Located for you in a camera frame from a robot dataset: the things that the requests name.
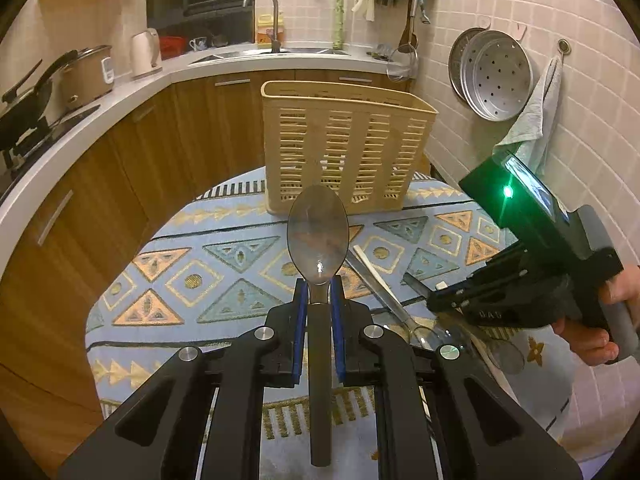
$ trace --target device screen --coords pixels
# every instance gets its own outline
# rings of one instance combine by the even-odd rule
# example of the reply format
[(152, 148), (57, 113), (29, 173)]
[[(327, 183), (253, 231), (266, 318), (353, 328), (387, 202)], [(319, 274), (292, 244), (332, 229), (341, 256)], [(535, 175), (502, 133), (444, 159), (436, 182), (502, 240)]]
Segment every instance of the device screen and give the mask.
[[(551, 192), (540, 182), (533, 173), (527, 168), (516, 156), (510, 156), (504, 161), (504, 167), (515, 177), (520, 183), (527, 188), (530, 195), (540, 204), (542, 209), (552, 220), (556, 220), (554, 214), (554, 199)], [(565, 211), (560, 209), (562, 216), (566, 222), (569, 217)]]

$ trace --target stove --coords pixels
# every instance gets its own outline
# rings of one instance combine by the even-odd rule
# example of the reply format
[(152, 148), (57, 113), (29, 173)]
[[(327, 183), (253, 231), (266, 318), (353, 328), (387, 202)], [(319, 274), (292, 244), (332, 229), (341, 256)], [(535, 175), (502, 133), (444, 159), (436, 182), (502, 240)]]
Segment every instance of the stove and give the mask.
[(8, 168), (3, 174), (0, 174), (0, 204), (4, 202), (31, 166), (33, 166), (51, 146), (68, 134), (69, 131), (75, 128), (81, 121), (96, 112), (98, 108), (100, 108), (100, 105), (95, 105), (67, 120), (63, 120), (64, 117), (62, 117), (57, 124), (50, 128), (37, 128), (13, 149), (15, 158), (11, 158), (3, 153), (4, 160), (6, 162), (10, 160), (12, 167)]

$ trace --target red basket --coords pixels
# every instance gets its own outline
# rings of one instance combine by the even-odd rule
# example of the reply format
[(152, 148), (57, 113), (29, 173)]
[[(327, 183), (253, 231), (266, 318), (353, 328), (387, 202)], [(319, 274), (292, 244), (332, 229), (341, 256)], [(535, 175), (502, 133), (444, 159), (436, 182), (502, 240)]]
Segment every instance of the red basket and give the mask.
[(180, 36), (160, 36), (162, 59), (180, 56), (187, 48), (187, 38)]

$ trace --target human hand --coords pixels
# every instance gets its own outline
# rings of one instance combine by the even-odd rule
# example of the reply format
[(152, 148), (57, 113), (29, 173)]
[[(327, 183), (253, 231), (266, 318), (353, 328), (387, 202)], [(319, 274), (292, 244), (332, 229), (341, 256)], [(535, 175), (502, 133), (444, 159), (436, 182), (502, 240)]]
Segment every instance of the human hand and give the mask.
[[(625, 266), (619, 275), (609, 280), (598, 291), (603, 303), (614, 304), (626, 301), (631, 321), (640, 326), (640, 268)], [(609, 341), (609, 333), (601, 328), (587, 328), (582, 323), (562, 318), (553, 323), (554, 332), (569, 343), (589, 366), (597, 366), (618, 356), (618, 345)]]

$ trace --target patterned tablecloth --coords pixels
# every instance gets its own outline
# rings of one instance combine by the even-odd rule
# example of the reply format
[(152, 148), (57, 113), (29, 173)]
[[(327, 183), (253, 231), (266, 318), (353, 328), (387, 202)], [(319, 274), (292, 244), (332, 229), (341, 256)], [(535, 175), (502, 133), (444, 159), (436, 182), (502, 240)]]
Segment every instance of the patterned tablecloth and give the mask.
[[(208, 191), (160, 229), (92, 308), (86, 347), (104, 416), (179, 348), (228, 345), (290, 301), (299, 274), (287, 251), (287, 219), (268, 214), (264, 200), (264, 169)], [(433, 314), (401, 283), (407, 269), (430, 287), (455, 283), (514, 241), (468, 196), (419, 173), (402, 211), (349, 223), (351, 245), (363, 248), (409, 313), (428, 319)], [(365, 303), (376, 323), (396, 324), (348, 266), (340, 274), (347, 298)], [(564, 357), (546, 356), (568, 348), (549, 329), (499, 332), (527, 358), (525, 372), (509, 377), (518, 399), (551, 427), (571, 394), (572, 370)], [(544, 360), (561, 365), (549, 375)], [(559, 393), (546, 401), (541, 391), (549, 387)], [(265, 390), (260, 477), (376, 478), (372, 390), (341, 387), (334, 373), (333, 463), (326, 469), (310, 466), (306, 395), (305, 349), (300, 384)]]

